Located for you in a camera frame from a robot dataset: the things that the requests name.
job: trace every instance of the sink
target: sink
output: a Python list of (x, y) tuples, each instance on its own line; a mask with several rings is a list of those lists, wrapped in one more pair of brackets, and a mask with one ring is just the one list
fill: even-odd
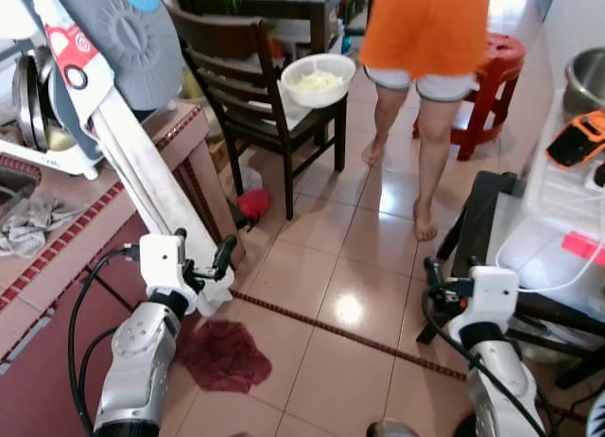
[(8, 211), (4, 207), (9, 201), (13, 199), (19, 201), (22, 197), (28, 198), (34, 192), (36, 184), (36, 179), (30, 175), (0, 166), (0, 217)]

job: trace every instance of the gray rag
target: gray rag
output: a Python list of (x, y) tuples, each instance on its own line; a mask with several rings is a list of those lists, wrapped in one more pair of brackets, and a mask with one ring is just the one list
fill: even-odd
[(0, 257), (33, 257), (46, 244), (45, 233), (54, 231), (85, 205), (65, 205), (53, 198), (22, 199), (0, 219)]

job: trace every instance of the dark red rag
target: dark red rag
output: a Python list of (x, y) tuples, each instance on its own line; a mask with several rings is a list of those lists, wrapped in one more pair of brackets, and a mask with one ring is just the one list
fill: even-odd
[(247, 393), (271, 374), (271, 362), (242, 323), (209, 321), (179, 352), (183, 365), (208, 392)]

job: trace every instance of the wooden chair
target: wooden chair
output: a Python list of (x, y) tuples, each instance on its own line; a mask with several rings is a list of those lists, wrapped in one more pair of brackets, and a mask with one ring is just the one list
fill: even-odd
[[(167, 9), (181, 38), (185, 61), (195, 70), (223, 130), (237, 194), (244, 192), (235, 144), (241, 139), (283, 157), (285, 214), (292, 219), (297, 175), (333, 145), (334, 169), (344, 169), (347, 97), (311, 111), (289, 129), (262, 20), (201, 17)], [(260, 67), (243, 62), (251, 56), (258, 58)], [(322, 135), (333, 119), (335, 135), (327, 140)], [(317, 150), (293, 169), (292, 154), (314, 137), (320, 140)]]

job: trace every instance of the metal pot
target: metal pot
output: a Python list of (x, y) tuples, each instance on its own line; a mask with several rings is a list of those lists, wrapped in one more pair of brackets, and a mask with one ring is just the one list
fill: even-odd
[(565, 68), (563, 96), (566, 120), (605, 108), (605, 47), (580, 52)]

